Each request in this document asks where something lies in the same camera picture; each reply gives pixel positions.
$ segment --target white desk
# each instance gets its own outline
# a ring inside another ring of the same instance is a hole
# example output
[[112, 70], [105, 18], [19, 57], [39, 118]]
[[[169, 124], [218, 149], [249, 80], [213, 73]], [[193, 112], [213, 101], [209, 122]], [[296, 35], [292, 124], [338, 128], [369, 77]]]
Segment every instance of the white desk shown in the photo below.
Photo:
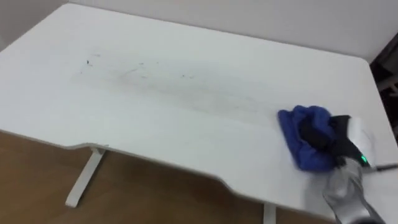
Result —
[[[328, 218], [325, 175], [295, 168], [278, 110], [359, 116], [374, 131], [377, 163], [398, 159], [360, 58], [74, 4], [0, 53], [0, 103], [3, 131], [192, 170], [238, 195]], [[100, 159], [95, 151], [67, 204], [76, 206]], [[394, 223], [397, 172], [364, 186]]]

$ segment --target white wall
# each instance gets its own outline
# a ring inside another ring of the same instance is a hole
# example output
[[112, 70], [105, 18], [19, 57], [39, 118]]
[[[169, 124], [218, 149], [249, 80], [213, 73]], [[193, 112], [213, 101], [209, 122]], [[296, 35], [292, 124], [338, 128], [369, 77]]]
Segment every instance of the white wall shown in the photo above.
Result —
[[67, 0], [0, 0], [0, 50]]
[[356, 55], [398, 32], [398, 0], [71, 0], [115, 11]]

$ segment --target wooden floor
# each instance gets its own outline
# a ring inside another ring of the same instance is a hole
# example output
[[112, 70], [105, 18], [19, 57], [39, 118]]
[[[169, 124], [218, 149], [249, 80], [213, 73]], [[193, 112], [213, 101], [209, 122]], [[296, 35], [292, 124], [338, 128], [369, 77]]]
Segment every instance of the wooden floor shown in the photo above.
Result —
[[[260, 224], [262, 206], [223, 184], [107, 153], [78, 208], [65, 199], [90, 156], [0, 133], [0, 223]], [[278, 224], [326, 224], [279, 209]]]

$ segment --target desk leg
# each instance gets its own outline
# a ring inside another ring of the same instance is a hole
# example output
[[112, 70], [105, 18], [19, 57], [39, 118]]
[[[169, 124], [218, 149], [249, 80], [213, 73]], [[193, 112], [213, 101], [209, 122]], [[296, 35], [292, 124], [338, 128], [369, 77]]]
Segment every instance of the desk leg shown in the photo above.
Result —
[[270, 203], [264, 204], [264, 213], [262, 217], [263, 224], [276, 224], [276, 206]]
[[79, 178], [77, 178], [75, 185], [70, 191], [65, 205], [71, 208], [75, 208], [79, 203], [80, 197], [83, 195], [88, 182], [94, 174], [98, 164], [100, 163], [102, 156], [105, 153], [103, 149], [97, 149], [92, 147], [93, 151], [91, 157], [88, 159], [86, 166], [83, 168]]

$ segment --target blue cloth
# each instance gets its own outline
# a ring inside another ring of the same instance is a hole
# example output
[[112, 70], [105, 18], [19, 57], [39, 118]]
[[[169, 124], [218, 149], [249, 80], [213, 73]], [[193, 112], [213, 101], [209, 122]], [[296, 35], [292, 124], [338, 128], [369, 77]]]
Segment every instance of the blue cloth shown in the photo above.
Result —
[[312, 125], [330, 138], [334, 138], [334, 131], [328, 125], [330, 113], [319, 106], [296, 106], [293, 111], [280, 110], [279, 124], [283, 130], [287, 146], [299, 169], [305, 171], [326, 172], [334, 168], [335, 162], [331, 155], [320, 152], [301, 139], [299, 123], [310, 117]]

